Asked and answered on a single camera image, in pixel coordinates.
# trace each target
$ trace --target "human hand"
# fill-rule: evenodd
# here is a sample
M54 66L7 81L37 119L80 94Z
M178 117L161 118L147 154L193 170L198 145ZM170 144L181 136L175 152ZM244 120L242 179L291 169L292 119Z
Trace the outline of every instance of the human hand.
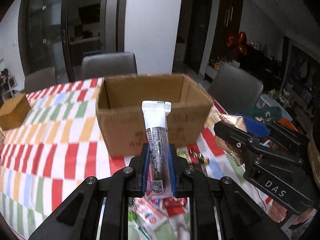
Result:
M299 223L303 223L307 221L310 217L312 217L316 213L316 210L314 208L310 208L307 211L305 211L303 214L301 214L297 220L293 223L293 225L297 225ZM287 215L287 209L281 206L276 201L272 201L271 208L269 210L269 216L270 218L277 223L280 223L284 220L284 218Z

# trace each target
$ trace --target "qr code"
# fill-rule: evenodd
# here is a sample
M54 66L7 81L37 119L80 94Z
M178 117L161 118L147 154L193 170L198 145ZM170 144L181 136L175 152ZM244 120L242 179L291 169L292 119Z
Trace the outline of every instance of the qr code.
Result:
M152 189L155 193L160 193L163 191L162 180L153 180L152 181Z

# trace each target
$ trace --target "tablecloth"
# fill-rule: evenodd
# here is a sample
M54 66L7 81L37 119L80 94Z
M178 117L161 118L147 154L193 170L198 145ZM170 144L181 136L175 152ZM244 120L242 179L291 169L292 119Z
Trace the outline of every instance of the tablecloth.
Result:
M21 239L32 232L88 176L103 179L128 166L132 156L110 158L95 114L102 79L90 79L27 95L32 109L21 127L5 133L0 150L0 212ZM221 113L215 101L212 106ZM215 144L214 131L204 128L188 146L210 159L207 172L230 176L263 209L271 200L244 180L244 168ZM188 208L168 208L168 221L152 239L189 239ZM134 227L130 239L143 239Z

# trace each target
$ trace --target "gray chair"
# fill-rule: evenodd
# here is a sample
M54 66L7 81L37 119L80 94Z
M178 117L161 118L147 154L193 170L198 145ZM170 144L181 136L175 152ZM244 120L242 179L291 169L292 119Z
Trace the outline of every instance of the gray chair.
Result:
M57 84L54 67L44 68L26 76L24 89L26 94L42 90Z
M99 54L85 57L81 64L81 79L110 75L136 74L136 58L132 52Z
M260 80L246 71L224 64L208 89L208 93L227 111L235 114L254 107L263 91Z

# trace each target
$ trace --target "small brown box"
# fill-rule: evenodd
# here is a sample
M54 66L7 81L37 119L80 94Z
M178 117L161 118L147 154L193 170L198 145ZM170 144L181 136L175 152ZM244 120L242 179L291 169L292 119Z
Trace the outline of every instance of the small brown box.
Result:
M213 104L210 95L183 74L105 77L96 114L110 156L139 155L148 142L143 100L172 103L168 137L176 147L196 142Z
M18 128L22 125L31 106L25 94L16 95L5 101L0 108L0 126L2 130Z

